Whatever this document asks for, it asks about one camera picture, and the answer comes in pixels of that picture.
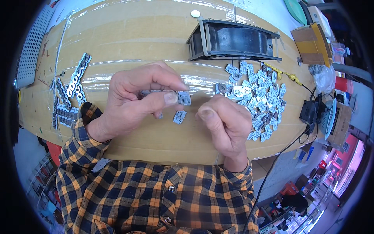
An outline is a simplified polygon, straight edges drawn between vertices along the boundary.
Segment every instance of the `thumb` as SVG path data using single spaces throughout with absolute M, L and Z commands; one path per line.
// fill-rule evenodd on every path
M 143 114 L 152 114 L 158 110 L 178 104 L 178 95 L 175 92 L 153 92 L 140 100 L 139 111 Z
M 209 106 L 202 106 L 197 111 L 197 114 L 212 133 L 213 143 L 220 144 L 230 141 L 230 138 L 223 126 L 223 122 L 215 110 L 213 110 Z

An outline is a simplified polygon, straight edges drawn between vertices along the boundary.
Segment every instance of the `pile of circuit boards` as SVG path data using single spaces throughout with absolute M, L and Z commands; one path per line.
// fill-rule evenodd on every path
M 55 90 L 56 88 L 63 103 L 59 103 L 59 98 L 55 93 L 52 113 L 52 126 L 54 129 L 57 129 L 58 122 L 64 126 L 71 127 L 74 120 L 77 119 L 78 108 L 71 106 L 69 98 L 73 98 L 75 96 L 79 106 L 87 101 L 80 81 L 91 59 L 92 57 L 89 54 L 83 54 L 78 66 L 71 75 L 68 85 L 64 86 L 60 77 L 57 77 L 55 81 L 51 83 L 49 89 Z
M 240 62 L 240 69 L 228 64 L 225 70 L 230 74 L 229 82 L 217 83 L 216 94 L 239 100 L 238 104 L 245 106 L 251 113 L 254 131 L 247 140 L 256 141 L 260 137 L 261 142 L 264 142 L 270 139 L 281 123 L 282 112 L 285 110 L 286 101 L 283 97 L 286 85 L 279 87 L 276 83 L 277 73 L 264 64 L 257 73 L 254 73 L 253 64 L 247 64 L 246 61 Z M 238 86 L 237 82 L 243 75 L 248 76 L 248 81 L 243 80 L 242 85 Z
M 140 95 L 144 98 L 148 94 L 152 92 L 161 92 L 161 90 L 142 90 L 140 91 Z M 188 92 L 185 91 L 176 91 L 175 92 L 178 95 L 178 104 L 184 105 L 184 106 L 190 106 L 191 105 L 191 96 Z M 187 111 L 184 110 L 178 110 L 175 115 L 173 122 L 176 124 L 181 124 L 186 117 Z

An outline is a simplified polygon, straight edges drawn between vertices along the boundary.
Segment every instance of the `hand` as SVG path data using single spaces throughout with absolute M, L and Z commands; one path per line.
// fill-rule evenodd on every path
M 196 114 L 212 134 L 214 147 L 226 156 L 226 170 L 239 172 L 247 166 L 245 142 L 252 130 L 252 117 L 247 109 L 216 94 Z
M 129 134 L 149 114 L 158 118 L 164 108 L 172 106 L 183 110 L 175 92 L 153 92 L 138 99 L 140 90 L 152 89 L 186 91 L 188 86 L 161 61 L 117 72 L 110 80 L 105 111 L 86 126 L 88 134 L 98 142 L 105 142 Z

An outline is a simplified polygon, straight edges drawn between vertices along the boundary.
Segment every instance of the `yellow tape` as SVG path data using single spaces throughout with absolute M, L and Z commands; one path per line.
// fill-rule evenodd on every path
M 268 63 L 264 63 L 266 66 L 268 66 L 269 68 L 273 69 L 274 71 L 278 72 L 278 80 L 281 80 L 282 77 L 281 77 L 281 74 L 285 74 L 287 75 L 291 80 L 295 81 L 298 85 L 302 85 L 302 83 L 299 81 L 299 79 L 297 78 L 296 75 L 294 74 L 289 74 L 287 72 L 282 72 L 281 70 L 273 67 L 272 65 L 268 64 Z

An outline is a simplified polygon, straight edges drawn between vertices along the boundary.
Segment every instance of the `table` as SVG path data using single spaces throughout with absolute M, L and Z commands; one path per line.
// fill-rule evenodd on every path
M 249 23 L 270 31 L 279 31 L 267 21 L 231 3 L 220 0 L 203 1 L 119 1 L 97 3 L 76 11 L 44 36 L 39 52 L 35 82 L 21 89 L 20 123 L 35 135 L 57 145 L 64 145 L 71 136 L 68 127 L 51 127 L 54 93 L 49 84 L 54 76 L 67 84 L 84 52 L 92 56 L 82 85 L 89 102 L 105 110 L 111 76 L 119 70 L 132 69 L 145 63 L 163 60 L 174 68 L 190 87 L 192 105 L 181 125 L 172 122 L 175 112 L 165 110 L 163 119 L 145 118 L 142 125 L 127 137 L 113 139 L 106 158 L 142 160 L 160 164 L 222 164 L 224 157 L 214 149 L 209 131 L 194 115 L 202 103 L 214 95 L 213 85 L 228 81 L 224 68 L 228 61 L 188 62 L 186 40 L 197 25 L 190 16 L 199 10 L 204 18 L 227 19 Z M 268 62 L 288 73 L 296 74 L 309 89 L 314 82 L 307 65 L 298 66 L 296 44 L 280 32 L 286 50 L 279 49 L 282 63 Z M 253 62 L 254 69 L 260 67 Z M 283 75 L 277 83 L 285 83 L 287 101 L 282 123 L 270 140 L 247 141 L 249 159 L 269 157 L 289 145 L 306 128 L 299 120 L 304 100 L 310 93 Z M 77 107 L 76 100 L 72 105 Z M 304 143 L 314 139 L 309 137 Z M 297 141 L 288 151 L 300 146 Z

